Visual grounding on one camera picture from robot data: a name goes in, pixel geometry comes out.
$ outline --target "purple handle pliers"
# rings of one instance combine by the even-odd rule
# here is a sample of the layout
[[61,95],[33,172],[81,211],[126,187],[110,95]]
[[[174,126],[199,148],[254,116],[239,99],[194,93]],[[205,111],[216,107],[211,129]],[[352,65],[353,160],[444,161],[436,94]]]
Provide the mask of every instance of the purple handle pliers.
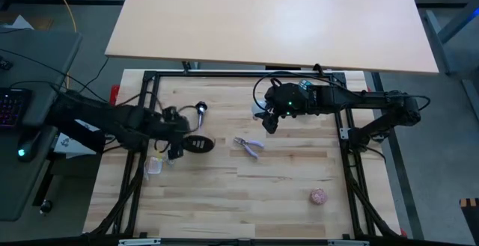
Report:
[[255,153],[255,152],[253,151],[253,149],[252,149],[250,146],[248,146],[248,145],[251,144],[251,145],[258,146],[258,147],[260,147],[260,148],[264,148],[264,145],[263,145],[261,142],[259,142],[259,141],[245,141],[244,139],[238,138],[238,137],[235,137],[235,138],[234,138],[234,141],[236,141],[238,144],[240,144],[240,145],[242,145],[243,147],[245,147],[246,152],[248,152],[250,156],[253,156],[253,157],[255,157],[256,159],[259,158],[259,155],[258,155],[257,153]]

